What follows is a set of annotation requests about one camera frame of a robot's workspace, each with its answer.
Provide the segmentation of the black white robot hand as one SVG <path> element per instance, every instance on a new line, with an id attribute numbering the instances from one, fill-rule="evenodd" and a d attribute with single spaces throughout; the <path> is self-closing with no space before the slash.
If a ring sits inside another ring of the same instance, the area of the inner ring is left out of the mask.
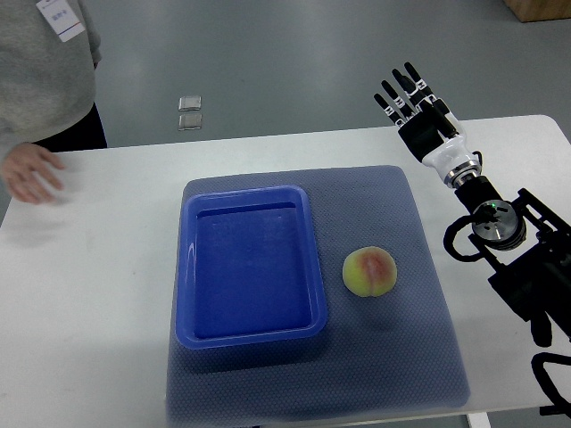
<path id="1" fill-rule="evenodd" d="M 412 63 L 405 62 L 404 69 L 405 73 L 392 70 L 403 93 L 397 93 L 384 80 L 381 86 L 388 97 L 375 94 L 374 99 L 398 128 L 405 146 L 418 162 L 434 169 L 449 188 L 457 189 L 479 177 L 481 154 L 467 148 L 467 134 L 459 120 Z"/>

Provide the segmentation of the person's bare hand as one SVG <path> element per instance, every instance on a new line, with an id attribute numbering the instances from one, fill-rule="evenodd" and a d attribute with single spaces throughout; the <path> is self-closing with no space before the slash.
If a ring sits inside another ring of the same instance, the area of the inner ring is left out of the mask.
<path id="1" fill-rule="evenodd" d="M 53 191 L 64 188 L 54 169 L 65 169 L 55 153 L 37 144 L 21 143 L 1 161 L 1 180 L 8 193 L 20 202 L 52 202 Z"/>

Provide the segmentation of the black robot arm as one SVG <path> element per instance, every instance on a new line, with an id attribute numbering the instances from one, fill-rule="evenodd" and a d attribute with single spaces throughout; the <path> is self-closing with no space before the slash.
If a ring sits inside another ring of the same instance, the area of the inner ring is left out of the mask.
<path id="1" fill-rule="evenodd" d="M 484 259 L 494 273 L 488 282 L 511 310 L 529 323 L 534 343 L 532 370 L 550 405 L 541 415 L 570 414 L 570 402 L 551 380 L 546 364 L 567 366 L 570 358 L 551 353 L 552 327 L 570 333 L 570 226 L 522 188 L 513 201 L 474 170 L 449 183 L 468 214 L 447 227 L 444 249 L 460 262 Z"/>

